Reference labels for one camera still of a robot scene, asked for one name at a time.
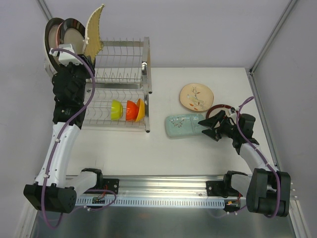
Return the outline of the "yellow woven bamboo mat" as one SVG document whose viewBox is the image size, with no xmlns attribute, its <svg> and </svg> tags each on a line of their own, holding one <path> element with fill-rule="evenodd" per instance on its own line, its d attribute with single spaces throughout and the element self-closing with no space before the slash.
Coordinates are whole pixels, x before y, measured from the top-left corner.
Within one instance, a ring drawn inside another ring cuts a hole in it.
<svg viewBox="0 0 317 238">
<path fill-rule="evenodd" d="M 83 53 L 86 57 L 91 57 L 92 63 L 95 63 L 97 54 L 104 47 L 100 38 L 100 18 L 104 7 L 105 4 L 102 4 L 90 15 L 85 27 Z"/>
</svg>

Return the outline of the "cream plate with metallic rim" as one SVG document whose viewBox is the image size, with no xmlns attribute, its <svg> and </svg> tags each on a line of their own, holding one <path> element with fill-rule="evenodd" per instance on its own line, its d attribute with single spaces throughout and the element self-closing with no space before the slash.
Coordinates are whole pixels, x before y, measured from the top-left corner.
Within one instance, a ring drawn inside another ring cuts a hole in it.
<svg viewBox="0 0 317 238">
<path fill-rule="evenodd" d="M 50 63 L 50 67 L 55 72 L 59 72 L 61 70 L 59 61 L 56 57 L 50 55 L 51 48 L 57 48 L 56 46 L 56 34 L 57 29 L 60 24 L 64 22 L 63 19 L 55 17 L 50 19 L 45 28 L 44 33 L 44 44 L 45 44 L 45 57 L 46 60 Z"/>
</svg>

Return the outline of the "beige oval floral plate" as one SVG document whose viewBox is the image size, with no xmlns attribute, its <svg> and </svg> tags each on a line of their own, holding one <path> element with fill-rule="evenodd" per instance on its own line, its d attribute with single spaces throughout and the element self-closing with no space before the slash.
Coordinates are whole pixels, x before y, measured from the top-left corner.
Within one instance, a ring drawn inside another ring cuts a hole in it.
<svg viewBox="0 0 317 238">
<path fill-rule="evenodd" d="M 179 99 L 185 108 L 194 112 L 205 112 L 213 105 L 214 93 L 203 84 L 191 83 L 181 89 Z"/>
</svg>

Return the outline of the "cream plate dark patterned rim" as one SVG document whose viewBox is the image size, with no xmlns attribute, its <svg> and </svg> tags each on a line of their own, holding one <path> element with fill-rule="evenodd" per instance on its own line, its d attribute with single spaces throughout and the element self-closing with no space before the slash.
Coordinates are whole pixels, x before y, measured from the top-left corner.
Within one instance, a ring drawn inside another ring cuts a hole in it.
<svg viewBox="0 0 317 238">
<path fill-rule="evenodd" d="M 59 28 L 59 45 L 72 44 L 77 54 L 83 53 L 85 27 L 74 18 L 64 20 Z"/>
</svg>

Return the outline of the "teal square plate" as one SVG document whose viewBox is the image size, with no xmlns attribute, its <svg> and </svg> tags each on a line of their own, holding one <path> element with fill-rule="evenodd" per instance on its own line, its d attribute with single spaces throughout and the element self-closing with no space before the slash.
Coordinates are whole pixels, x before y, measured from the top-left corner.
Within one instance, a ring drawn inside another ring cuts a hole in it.
<svg viewBox="0 0 317 238">
<path fill-rule="evenodd" d="M 199 136 L 204 127 L 198 122 L 204 120 L 202 114 L 182 114 L 168 116 L 164 120 L 165 131 L 170 138 L 184 138 L 190 136 Z"/>
</svg>

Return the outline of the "pink and cream floral plate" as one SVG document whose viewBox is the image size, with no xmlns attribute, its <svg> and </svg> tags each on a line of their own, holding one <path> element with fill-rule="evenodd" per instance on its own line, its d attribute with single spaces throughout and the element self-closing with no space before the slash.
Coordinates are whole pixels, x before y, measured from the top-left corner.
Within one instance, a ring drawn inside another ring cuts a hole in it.
<svg viewBox="0 0 317 238">
<path fill-rule="evenodd" d="M 63 43 L 63 40 L 61 39 L 61 29 L 63 26 L 63 22 L 60 23 L 57 27 L 57 31 L 56 31 L 56 36 L 55 36 L 55 43 L 56 43 L 56 47 L 58 48 L 60 44 Z"/>
</svg>

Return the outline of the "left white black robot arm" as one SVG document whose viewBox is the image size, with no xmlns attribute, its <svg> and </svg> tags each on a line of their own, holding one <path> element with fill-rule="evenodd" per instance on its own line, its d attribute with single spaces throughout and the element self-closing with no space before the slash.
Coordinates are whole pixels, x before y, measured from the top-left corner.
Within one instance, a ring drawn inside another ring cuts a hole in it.
<svg viewBox="0 0 317 238">
<path fill-rule="evenodd" d="M 90 57 L 79 55 L 79 58 L 85 65 L 61 65 L 52 77 L 55 101 L 52 139 L 35 182 L 25 185 L 23 190 L 24 196 L 38 211 L 70 213 L 77 197 L 87 190 L 99 193 L 104 188 L 100 169 L 85 168 L 76 178 L 66 181 L 72 147 L 86 113 L 86 80 L 95 73 Z"/>
</svg>

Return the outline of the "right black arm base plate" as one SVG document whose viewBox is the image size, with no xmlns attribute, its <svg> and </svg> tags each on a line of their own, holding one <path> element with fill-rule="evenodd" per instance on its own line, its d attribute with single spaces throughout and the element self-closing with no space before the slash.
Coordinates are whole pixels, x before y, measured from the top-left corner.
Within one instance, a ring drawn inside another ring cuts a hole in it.
<svg viewBox="0 0 317 238">
<path fill-rule="evenodd" d="M 207 196 L 220 196 L 224 197 L 224 183 L 223 181 L 215 181 L 215 180 L 208 180 L 206 181 L 206 191 Z"/>
</svg>

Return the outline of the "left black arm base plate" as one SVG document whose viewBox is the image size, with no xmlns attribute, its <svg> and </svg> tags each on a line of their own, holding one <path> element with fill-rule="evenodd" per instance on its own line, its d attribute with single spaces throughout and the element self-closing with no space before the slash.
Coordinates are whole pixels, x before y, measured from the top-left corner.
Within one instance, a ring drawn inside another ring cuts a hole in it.
<svg viewBox="0 0 317 238">
<path fill-rule="evenodd" d="M 110 191 L 112 191 L 115 194 L 118 194 L 119 182 L 120 180 L 117 178 L 104 178 L 101 187 L 95 186 L 85 193 L 102 194 L 105 192 L 106 194 L 110 194 Z"/>
</svg>

